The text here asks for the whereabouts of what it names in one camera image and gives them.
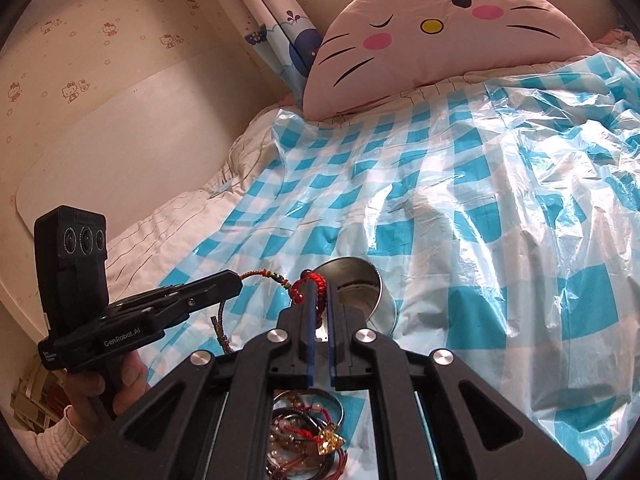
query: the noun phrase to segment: blue and white checkered plastic sheet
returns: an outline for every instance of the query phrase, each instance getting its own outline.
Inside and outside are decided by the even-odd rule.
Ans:
[[[403,348],[456,351],[595,478],[640,413],[639,112],[640,78],[604,54],[343,126],[281,111],[279,156],[162,285],[366,258]],[[227,304],[235,348],[289,303],[253,280]],[[152,382],[221,352],[214,310],[145,351]],[[366,397],[342,399],[347,478],[375,478]]]

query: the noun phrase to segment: metal tin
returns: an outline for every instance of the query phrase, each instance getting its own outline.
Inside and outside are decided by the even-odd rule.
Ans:
[[[338,299],[342,304],[363,311],[370,329],[391,335],[398,309],[375,266],[362,258],[345,256],[316,267],[314,272],[338,288]],[[326,316],[322,316],[322,326],[316,331],[316,337],[327,340]]]

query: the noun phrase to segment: cat face pillow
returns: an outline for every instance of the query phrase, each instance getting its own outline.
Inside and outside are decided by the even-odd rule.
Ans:
[[[324,120],[473,70],[596,52],[546,0],[354,0],[324,37],[303,111]]]

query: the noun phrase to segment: yellow nose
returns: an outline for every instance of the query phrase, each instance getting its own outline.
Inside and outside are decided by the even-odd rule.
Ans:
[[[424,20],[420,24],[420,29],[427,34],[439,34],[444,30],[444,23],[440,20]]]

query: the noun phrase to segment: human hand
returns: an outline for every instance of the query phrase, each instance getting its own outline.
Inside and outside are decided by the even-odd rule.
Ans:
[[[122,389],[113,399],[113,412],[116,415],[123,413],[149,390],[150,387],[146,384],[147,374],[148,369],[140,360],[138,352],[133,351],[123,357],[120,365]],[[64,387],[66,396],[71,401],[66,417],[78,433],[91,440],[102,431],[104,425],[89,397],[97,397],[104,391],[104,378],[96,372],[67,374]]]

